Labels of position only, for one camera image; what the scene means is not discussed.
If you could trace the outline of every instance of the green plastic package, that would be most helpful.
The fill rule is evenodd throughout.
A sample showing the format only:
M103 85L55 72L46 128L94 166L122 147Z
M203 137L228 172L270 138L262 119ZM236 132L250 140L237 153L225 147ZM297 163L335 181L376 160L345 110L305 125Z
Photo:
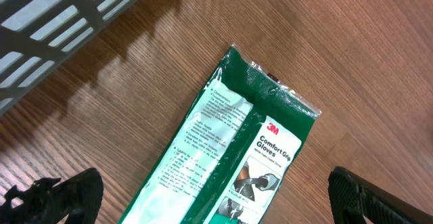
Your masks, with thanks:
M260 223L319 115L231 46L119 223Z

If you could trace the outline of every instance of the product label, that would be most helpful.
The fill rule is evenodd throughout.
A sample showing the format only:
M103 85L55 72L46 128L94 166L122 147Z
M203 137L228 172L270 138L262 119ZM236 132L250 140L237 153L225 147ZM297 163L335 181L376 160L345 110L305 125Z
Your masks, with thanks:
M301 140L267 116L205 223L257 224L300 146Z
M251 108L212 80L122 223L180 223Z

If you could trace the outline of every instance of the wood grain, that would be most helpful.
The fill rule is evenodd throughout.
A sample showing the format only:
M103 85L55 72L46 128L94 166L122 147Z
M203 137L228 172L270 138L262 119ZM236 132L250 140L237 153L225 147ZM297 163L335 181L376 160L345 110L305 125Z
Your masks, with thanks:
M96 167L115 223L231 43L323 114L264 223L345 166L433 214L433 0L140 0L0 118L0 194Z

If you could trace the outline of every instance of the transparent plastic wrap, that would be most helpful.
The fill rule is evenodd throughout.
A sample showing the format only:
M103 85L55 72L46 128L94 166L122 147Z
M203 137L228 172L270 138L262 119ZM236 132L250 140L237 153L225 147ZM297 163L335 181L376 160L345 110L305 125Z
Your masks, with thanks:
M119 223L259 223L320 113L232 45Z

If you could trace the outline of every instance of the hand image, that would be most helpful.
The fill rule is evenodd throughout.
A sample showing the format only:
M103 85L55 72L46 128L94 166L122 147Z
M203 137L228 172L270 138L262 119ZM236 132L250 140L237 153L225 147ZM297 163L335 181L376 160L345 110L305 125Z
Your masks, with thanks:
M275 190L278 186L279 179L272 173L267 173L264 176L260 176L259 179L266 179L267 185L256 185L260 191Z

